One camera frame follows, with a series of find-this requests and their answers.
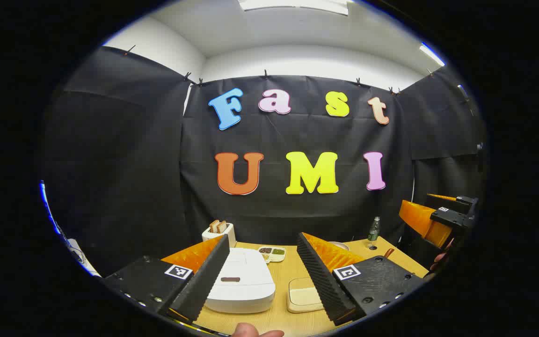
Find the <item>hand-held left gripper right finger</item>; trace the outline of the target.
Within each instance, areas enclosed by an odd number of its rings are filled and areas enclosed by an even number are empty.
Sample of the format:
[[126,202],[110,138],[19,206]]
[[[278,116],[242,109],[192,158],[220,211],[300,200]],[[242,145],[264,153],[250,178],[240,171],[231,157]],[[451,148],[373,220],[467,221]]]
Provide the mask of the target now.
[[363,258],[307,233],[298,234],[297,253],[336,326],[375,316],[425,284],[386,256]]

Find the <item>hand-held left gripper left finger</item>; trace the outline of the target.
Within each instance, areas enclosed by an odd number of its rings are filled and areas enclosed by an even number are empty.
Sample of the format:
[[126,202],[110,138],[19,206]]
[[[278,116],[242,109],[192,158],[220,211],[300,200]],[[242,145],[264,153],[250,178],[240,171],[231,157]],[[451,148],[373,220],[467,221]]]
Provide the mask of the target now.
[[102,281],[150,314],[191,323],[203,309],[229,252],[229,238],[219,235],[162,260],[142,256]]

